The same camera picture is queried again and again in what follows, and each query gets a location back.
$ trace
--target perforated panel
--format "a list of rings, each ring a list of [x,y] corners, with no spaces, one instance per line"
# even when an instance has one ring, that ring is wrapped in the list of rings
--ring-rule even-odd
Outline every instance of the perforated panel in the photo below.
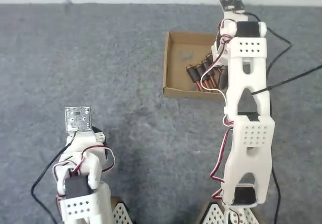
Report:
[[[63,221],[66,221],[69,217],[79,219],[100,212],[97,192],[87,196],[61,200],[60,206]]]
[[[224,215],[218,204],[214,203],[210,206],[206,217],[202,220],[202,224],[223,224]]]
[[[114,223],[115,224],[132,224],[129,214],[127,213],[126,207],[123,203],[118,203],[113,211]]]
[[[269,143],[269,136],[273,134],[274,128],[264,126],[261,124],[249,124],[244,127],[244,134],[242,136],[243,145],[247,147],[260,147]]]
[[[238,38],[230,42],[230,57],[266,58],[267,48],[265,38]]]
[[[249,208],[245,209],[245,215],[248,224],[260,224]]]
[[[272,144],[275,122],[271,117],[260,116],[261,121],[251,122],[238,116],[234,122],[234,139],[245,147],[261,147]]]

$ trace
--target white plastic bracket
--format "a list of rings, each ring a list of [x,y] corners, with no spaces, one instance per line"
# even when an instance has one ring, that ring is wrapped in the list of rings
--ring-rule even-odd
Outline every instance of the white plastic bracket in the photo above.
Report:
[[[61,216],[65,224],[77,223],[84,219],[87,223],[113,224],[111,191],[101,182],[97,191],[91,195],[60,201]]]
[[[236,116],[232,148],[225,165],[225,182],[221,184],[222,198],[227,205],[233,203],[235,188],[247,173],[252,173],[255,178],[256,203],[265,202],[272,169],[274,127],[271,117],[259,116],[259,121],[255,122],[246,116]]]

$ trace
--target white wire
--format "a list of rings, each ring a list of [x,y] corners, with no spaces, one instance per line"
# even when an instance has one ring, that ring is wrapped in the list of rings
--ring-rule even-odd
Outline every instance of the white wire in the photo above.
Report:
[[[217,91],[217,92],[221,93],[221,94],[222,94],[222,97],[223,97],[223,98],[224,98],[224,100],[225,100],[225,106],[227,106],[227,98],[226,98],[226,95],[224,94],[224,92],[222,92],[220,89],[207,88],[207,87],[205,87],[205,86],[202,84],[202,79],[203,79],[203,78],[205,77],[205,75],[206,75],[208,72],[210,72],[214,67],[215,67],[215,65],[213,65],[213,66],[209,67],[209,68],[205,71],[205,73],[201,76],[201,78],[200,78],[200,85],[201,85],[201,87],[202,87],[203,89],[206,89],[206,90],[208,90],[208,91]]]
[[[64,161],[61,161],[61,162],[58,162],[57,164],[55,164],[53,167],[52,167],[52,175],[54,176],[54,179],[55,181],[58,181],[57,179],[57,174],[56,174],[56,168],[60,165],[63,165],[63,164],[67,164],[67,163],[72,163],[73,165],[77,166],[76,163],[74,161],[71,161],[71,160],[64,160]]]

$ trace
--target black wire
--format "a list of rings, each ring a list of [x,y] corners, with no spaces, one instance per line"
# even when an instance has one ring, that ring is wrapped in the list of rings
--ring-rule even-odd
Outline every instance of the black wire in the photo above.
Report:
[[[58,222],[56,221],[54,215],[51,213],[51,211],[41,202],[41,200],[38,199],[38,197],[35,195],[35,188],[36,186],[39,184],[39,182],[42,180],[42,178],[44,177],[44,175],[46,174],[47,170],[50,168],[50,166],[55,162],[55,160],[72,144],[72,142],[74,141],[76,136],[76,132],[74,134],[74,136],[72,137],[71,141],[69,144],[67,144],[65,147],[63,147],[58,153],[57,155],[49,162],[49,164],[47,164],[47,166],[44,168],[44,170],[42,171],[42,173],[40,174],[40,176],[38,177],[38,179],[35,181],[35,183],[32,185],[31,189],[30,189],[30,194],[31,196],[35,199],[35,201],[48,213],[48,215],[50,216],[50,218],[52,219],[53,223],[58,224]]]
[[[249,15],[249,16],[253,16],[254,18],[257,19],[257,21],[261,21],[261,19],[256,15],[256,14],[252,14],[252,13],[249,13],[249,12],[245,12],[243,13],[245,15]],[[271,32],[275,37],[277,37],[278,39],[286,42],[288,44],[288,47],[286,49],[284,49],[282,52],[280,52],[273,60],[272,62],[268,65],[267,67],[267,70],[266,70],[266,77],[268,78],[268,75],[273,67],[273,65],[276,63],[276,61],[283,55],[285,54],[290,48],[292,48],[292,43],[288,40],[288,39],[285,39],[283,36],[279,35],[278,33],[276,33],[274,30],[272,30],[270,27],[267,27],[267,30],[269,32]]]
[[[264,92],[264,91],[269,91],[269,90],[271,90],[271,89],[273,89],[273,88],[276,88],[276,87],[279,87],[279,86],[281,86],[281,85],[283,85],[283,84],[286,84],[286,83],[292,82],[292,81],[294,81],[294,80],[296,80],[296,79],[299,79],[299,78],[301,78],[301,77],[307,76],[308,74],[311,74],[312,72],[317,71],[317,70],[319,70],[319,69],[321,69],[321,68],[322,68],[322,64],[321,64],[321,65],[319,65],[319,66],[317,66],[317,67],[315,67],[315,68],[313,68],[313,69],[310,69],[310,70],[308,70],[308,71],[306,71],[306,72],[304,72],[304,73],[302,73],[302,74],[298,74],[297,76],[294,76],[294,77],[292,77],[292,78],[289,78],[289,79],[287,79],[287,80],[285,80],[285,81],[282,81],[282,82],[279,82],[279,83],[277,83],[277,84],[271,85],[271,86],[269,86],[269,87],[266,87],[266,88],[261,89],[261,90],[256,91],[256,92],[252,92],[251,94],[252,94],[252,95],[255,95],[255,94],[258,94],[258,93],[261,93],[261,92]]]
[[[234,211],[233,209],[229,209],[229,210],[231,210],[232,212],[235,212],[235,214],[237,215],[237,218],[238,218],[238,223],[237,224],[239,224],[240,218],[239,218],[238,213],[236,211]]]
[[[260,18],[256,15],[256,14],[252,14],[252,13],[244,13],[246,15],[250,15],[250,16],[253,16],[257,19],[257,21],[261,21]],[[292,44],[289,40],[285,39],[284,37],[280,36],[279,34],[277,34],[276,32],[274,32],[271,28],[267,27],[267,30],[270,31],[274,36],[276,36],[277,38],[285,41],[286,43],[289,44],[289,46],[284,49],[281,53],[279,53],[273,60],[272,62],[268,65],[267,67],[267,71],[266,71],[266,79],[268,80],[268,75],[270,73],[270,70],[272,68],[272,66],[274,65],[274,63],[283,55],[285,54],[291,47],[292,47]],[[270,112],[271,112],[271,117],[273,116],[273,106],[272,106],[272,101],[270,99]],[[275,210],[275,215],[274,215],[274,224],[277,224],[277,220],[278,220],[278,212],[279,212],[279,209],[280,209],[280,205],[281,205],[281,189],[280,189],[280,186],[278,184],[278,181],[277,181],[277,177],[276,177],[276,174],[275,174],[275,170],[274,170],[274,165],[272,163],[272,175],[273,175],[273,179],[274,179],[274,183],[275,183],[275,186],[276,186],[276,189],[277,189],[277,204],[276,204],[276,210]]]

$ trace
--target cable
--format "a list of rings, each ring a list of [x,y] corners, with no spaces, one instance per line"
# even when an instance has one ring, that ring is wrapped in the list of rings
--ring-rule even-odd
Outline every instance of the cable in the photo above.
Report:
[[[275,215],[274,215],[274,224],[277,223],[277,219],[278,219],[278,212],[280,210],[280,205],[281,205],[281,189],[280,186],[278,184],[277,178],[276,178],[276,174],[275,174],[275,170],[274,170],[274,165],[272,163],[272,175],[273,175],[273,179],[274,179],[274,183],[277,189],[277,204],[276,204],[276,210],[275,210]]]
[[[232,130],[233,128],[230,127],[229,129],[227,129],[224,137],[223,137],[223,140],[222,140],[222,143],[221,143],[221,146],[220,146],[220,151],[219,151],[219,156],[218,156],[218,160],[217,160],[217,163],[214,167],[214,169],[211,171],[210,173],[210,177],[212,179],[215,179],[215,180],[218,180],[218,181],[221,181],[221,182],[224,182],[223,179],[221,178],[218,178],[218,177],[214,177],[215,173],[217,172],[217,170],[219,169],[220,167],[220,163],[221,163],[221,160],[222,160],[222,157],[223,157],[223,152],[225,150],[225,146],[226,146],[226,142],[227,142],[227,139],[228,139],[228,134],[229,132]]]
[[[232,212],[234,212],[237,215],[237,219],[238,219],[238,223],[237,224],[239,224],[240,218],[239,218],[239,214],[237,213],[237,211],[234,211],[233,209],[229,209],[229,210],[231,210]]]
[[[104,148],[104,149],[106,149],[106,150],[109,150],[109,151],[111,152],[111,154],[112,154],[112,157],[113,157],[113,163],[112,163],[112,165],[111,165],[111,166],[109,166],[109,167],[107,167],[106,169],[103,169],[103,170],[102,170],[102,172],[109,171],[109,170],[111,170],[111,169],[115,166],[115,162],[116,162],[116,160],[115,160],[115,155],[114,155],[114,153],[113,153],[112,149],[111,149],[111,148],[109,148],[109,147],[103,146],[103,145],[94,145],[94,146],[89,146],[89,147],[87,147],[86,149],[84,149],[84,150],[82,151],[82,154],[81,154],[82,159],[81,159],[81,161],[79,162],[79,164],[78,164],[78,165],[77,165],[77,166],[72,170],[72,173],[75,173],[76,171],[78,171],[78,170],[80,169],[80,167],[81,167],[81,165],[82,165],[83,161],[85,160],[84,153],[85,153],[86,151],[91,150],[91,149],[94,149],[94,148]]]
[[[46,174],[47,170],[50,168],[50,166],[55,162],[55,160],[72,144],[72,142],[75,139],[76,133],[74,134],[74,136],[72,137],[71,141],[69,144],[67,144],[65,147],[63,147],[57,154],[56,156],[49,162],[49,164],[47,164],[47,166],[44,168],[44,170],[42,171],[42,173],[40,174],[40,176],[38,177],[38,179],[35,181],[35,183],[32,185],[31,189],[30,189],[30,194],[31,196],[34,198],[34,200],[48,213],[48,215],[50,216],[50,218],[52,219],[53,223],[58,224],[58,222],[56,221],[55,217],[53,216],[53,214],[51,213],[51,211],[41,202],[41,200],[39,200],[34,191],[36,186],[39,184],[39,182],[42,180],[42,178],[44,177],[44,175]]]
[[[220,193],[222,192],[222,189],[220,188],[219,190],[217,190],[215,193],[213,193],[211,195],[211,197],[213,199],[217,199],[217,200],[222,200],[222,197],[221,196],[218,196]]]
[[[57,177],[57,174],[56,174],[56,168],[60,165],[67,165],[68,163],[72,163],[75,167],[77,166],[77,164],[72,161],[72,160],[64,160],[64,161],[61,161],[61,162],[58,162],[57,164],[55,164],[53,167],[52,167],[52,175],[54,176],[54,179],[56,180],[56,182],[58,181],[58,177]]]
[[[249,13],[249,12],[244,12],[244,13],[237,13],[237,12],[234,12],[235,14],[244,14],[244,15],[249,15],[249,16],[253,16],[254,18],[256,18],[256,20],[258,21],[258,22],[260,22],[261,21],[261,19],[256,15],[256,14],[252,14],[252,13]],[[280,39],[280,40],[282,40],[282,41],[284,41],[284,42],[286,42],[287,44],[288,44],[288,47],[287,48],[285,48],[282,52],[280,52],[273,60],[272,60],[272,62],[268,65],[268,67],[267,67],[267,70],[266,70],[266,77],[268,78],[268,75],[269,75],[269,73],[270,73],[270,71],[271,71],[271,69],[272,69],[272,67],[273,67],[273,65],[276,63],[276,61],[283,55],[283,54],[285,54],[290,48],[292,48],[292,43],[288,40],[288,39],[286,39],[286,38],[284,38],[283,36],[281,36],[281,35],[279,35],[278,33],[276,33],[274,30],[272,30],[270,27],[267,27],[267,30],[269,31],[269,32],[271,32],[275,37],[277,37],[278,39]]]
[[[302,73],[302,74],[298,74],[297,76],[294,76],[294,77],[292,77],[292,78],[289,78],[289,79],[287,79],[287,80],[285,80],[285,81],[282,81],[282,82],[280,82],[280,83],[277,83],[277,84],[271,85],[271,86],[266,87],[266,88],[264,88],[264,89],[261,89],[261,90],[259,90],[259,91],[252,92],[251,94],[252,94],[252,95],[255,95],[255,94],[258,94],[258,93],[261,93],[261,92],[264,92],[264,91],[270,91],[270,90],[271,90],[271,89],[273,89],[273,88],[279,87],[279,86],[284,85],[284,84],[286,84],[286,83],[289,83],[289,82],[292,82],[292,81],[294,81],[294,80],[297,80],[297,79],[299,79],[299,78],[301,78],[301,77],[307,76],[308,74],[311,74],[312,72],[317,71],[317,70],[319,70],[319,69],[321,69],[321,68],[322,68],[322,64],[321,64],[321,65],[319,65],[319,66],[317,66],[317,67],[315,67],[315,68],[313,68],[313,69],[310,69],[310,70],[308,70],[308,71],[306,71],[306,72],[304,72],[304,73]]]
[[[255,14],[252,14],[252,13],[244,13],[246,15],[251,15],[253,17],[255,17],[257,19],[257,21],[261,21],[260,18],[255,15]],[[279,53],[274,59],[273,61],[269,64],[269,66],[267,67],[267,71],[266,71],[266,80],[268,79],[268,76],[269,76],[269,73],[270,73],[270,70],[272,68],[272,66],[274,65],[274,63],[283,55],[285,54],[291,47],[292,47],[292,44],[289,40],[285,39],[284,37],[278,35],[277,33],[275,33],[272,29],[270,29],[269,27],[267,27],[267,29],[274,35],[276,36],[277,38],[285,41],[286,43],[289,44],[289,46],[284,49],[281,53]],[[270,99],[270,112],[271,112],[271,117],[273,116],[273,106],[272,106],[272,101]],[[280,187],[279,187],[279,184],[278,184],[278,181],[277,181],[277,177],[276,177],[276,174],[275,174],[275,170],[274,170],[274,165],[272,164],[272,175],[273,175],[273,179],[274,179],[274,183],[275,183],[275,186],[276,186],[276,189],[277,189],[277,195],[278,195],[278,198],[277,198],[277,204],[276,204],[276,210],[275,210],[275,215],[274,215],[274,224],[277,224],[277,220],[278,220],[278,212],[279,212],[279,208],[280,208],[280,204],[281,204],[281,190],[280,190]]]

